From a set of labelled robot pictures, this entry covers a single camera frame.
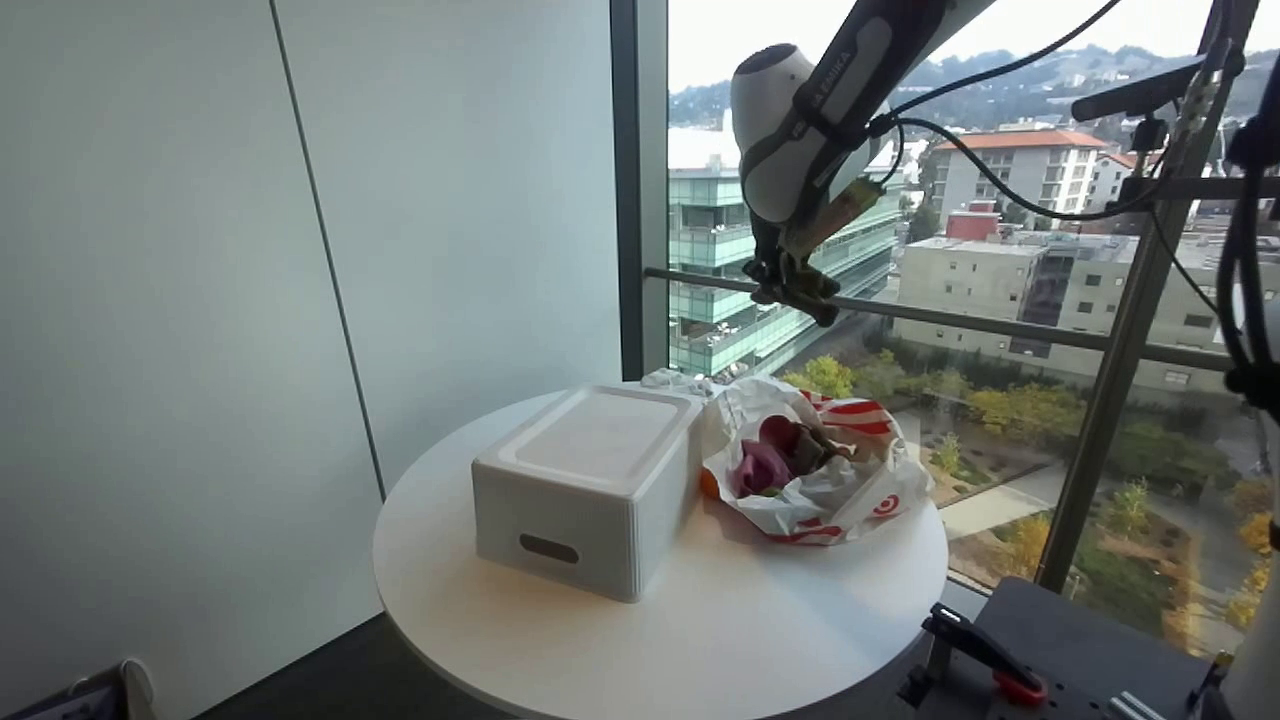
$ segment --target building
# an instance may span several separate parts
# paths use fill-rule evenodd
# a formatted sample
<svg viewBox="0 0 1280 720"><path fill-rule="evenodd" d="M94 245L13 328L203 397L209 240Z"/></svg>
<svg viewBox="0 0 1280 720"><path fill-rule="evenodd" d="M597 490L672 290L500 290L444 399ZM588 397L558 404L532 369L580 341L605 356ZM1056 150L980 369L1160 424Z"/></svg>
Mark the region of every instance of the building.
<svg viewBox="0 0 1280 720"><path fill-rule="evenodd" d="M1044 202L1051 211L1103 207L1120 195L1120 178L1131 161L1089 131L1075 127L1008 127L1008 131L966 131L961 135L1013 193ZM995 200L1008 218L1025 211L1013 207L993 178L953 142L931 142L924 161L926 211L947 214L972 200Z"/></svg>
<svg viewBox="0 0 1280 720"><path fill-rule="evenodd" d="M735 274L755 250L746 202L735 178L735 148L720 131L672 127L669 135L669 262L695 274ZM856 214L811 250L811 262L839 280L845 295L875 295L892 274L892 254L909 233L899 193ZM686 286L669 290L669 364L695 377L730 380L773 373L803 353L819 328L792 309L755 305L746 290Z"/></svg>
<svg viewBox="0 0 1280 720"><path fill-rule="evenodd" d="M1082 235L1082 233L1019 233L1003 245L988 240L919 240L899 254L899 305L911 309L962 309L966 314L1044 323L1059 332L1106 334L1115 323L1120 290L1136 235ZM1210 266L1220 245L1183 240L1178 260L1190 280L1210 295ZM1263 262L1263 283L1275 286L1280 262ZM899 341L931 342L947 353L977 353L993 359L1013 359L1051 377L1089 383L1097 377L1101 353L1064 346L1046 341L993 334L941 323L897 323ZM1224 353L1214 314L1178 280L1169 274L1164 298L1156 309L1148 342ZM1148 399L1178 392L1224 397L1220 373L1164 369L1143 359L1136 392Z"/></svg>

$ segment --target sky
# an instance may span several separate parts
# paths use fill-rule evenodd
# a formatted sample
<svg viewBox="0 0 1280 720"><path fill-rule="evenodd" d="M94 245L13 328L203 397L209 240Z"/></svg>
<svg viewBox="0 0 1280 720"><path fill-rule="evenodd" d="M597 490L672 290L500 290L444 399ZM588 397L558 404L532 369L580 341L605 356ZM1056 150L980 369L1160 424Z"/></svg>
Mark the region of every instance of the sky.
<svg viewBox="0 0 1280 720"><path fill-rule="evenodd" d="M1210 0L1120 0L1075 44L1120 47L1136 44L1160 56L1190 56ZM816 59L853 0L672 0L672 88L728 78L730 67L763 44L794 44ZM941 52L1030 52L1051 44L1101 0L993 0L966 26L961 26ZM1259 0L1247 47L1280 47L1280 0Z"/></svg>

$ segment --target white wall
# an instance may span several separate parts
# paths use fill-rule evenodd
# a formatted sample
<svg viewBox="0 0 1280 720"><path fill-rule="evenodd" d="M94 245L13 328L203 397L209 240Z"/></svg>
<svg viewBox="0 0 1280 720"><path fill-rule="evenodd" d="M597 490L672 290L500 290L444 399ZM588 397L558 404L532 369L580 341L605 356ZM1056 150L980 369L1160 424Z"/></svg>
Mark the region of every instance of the white wall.
<svg viewBox="0 0 1280 720"><path fill-rule="evenodd" d="M620 377L607 3L282 0L387 484Z"/></svg>
<svg viewBox="0 0 1280 720"><path fill-rule="evenodd" d="M377 484L259 0L0 3L0 716L190 716L377 610Z"/></svg>

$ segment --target city view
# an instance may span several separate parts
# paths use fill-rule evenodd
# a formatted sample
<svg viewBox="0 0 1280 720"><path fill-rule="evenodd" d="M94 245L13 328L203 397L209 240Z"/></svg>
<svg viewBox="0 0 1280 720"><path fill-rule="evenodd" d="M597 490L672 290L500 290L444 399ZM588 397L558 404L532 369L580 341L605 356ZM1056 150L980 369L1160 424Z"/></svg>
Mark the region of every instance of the city view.
<svg viewBox="0 0 1280 720"><path fill-rule="evenodd" d="M899 93L1003 59L1013 59L1008 47L931 59ZM1056 211L1097 211L1120 195L1125 178L1160 169L1160 150L1131 148L1136 121L1075 122L1066 103L1183 59L1141 41L1097 47L1082 36L1027 70L943 95L919 115L947 122L1019 195ZM1227 173L1224 142L1256 109L1272 59L1275 47L1247 52L1204 177ZM708 280L746 280L750 260L728 70L672 88L669 127L669 262ZM909 135L899 155L892 142L880 148L866 173L892 173L886 193L811 262L839 280L839 295L919 309L937 319L845 311L837 328L816 328L803 311L755 305L735 286L672 283L669 364L724 383L768 373L822 397L884 399L937 480L953 573L983 588L1001 576L1037 576L1101 346L972 332L943 314L1106 334L1143 218L1030 214L937 135ZM1268 583L1263 519L1275 468L1275 428L1224 392L1214 364L1204 364L1224 356L1207 298L1227 211L1194 200L1188 227L1169 240L1183 272L1164 283L1148 346L1198 359L1141 364L1066 573L1066 594L1081 605L1198 655L1230 650L1251 625ZM1280 235L1263 233L1263 286L1280 286Z"/></svg>

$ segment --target gray floor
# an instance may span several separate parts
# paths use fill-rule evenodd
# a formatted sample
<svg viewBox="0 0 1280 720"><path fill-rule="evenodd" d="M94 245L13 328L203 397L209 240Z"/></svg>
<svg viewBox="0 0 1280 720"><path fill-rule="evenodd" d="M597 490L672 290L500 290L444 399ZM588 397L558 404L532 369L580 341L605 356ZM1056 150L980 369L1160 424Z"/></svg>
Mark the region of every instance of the gray floor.
<svg viewBox="0 0 1280 720"><path fill-rule="evenodd" d="M947 583L943 605L977 614L983 594ZM792 711L786 720L837 720L873 716L897 720L911 716L897 700L919 648L909 648L897 663L847 687L822 704ZM336 644L303 655L301 663L266 677L262 684L232 696L227 704L203 711L203 720L500 720L505 711L444 684L416 650L394 635L387 614L340 635Z"/></svg>

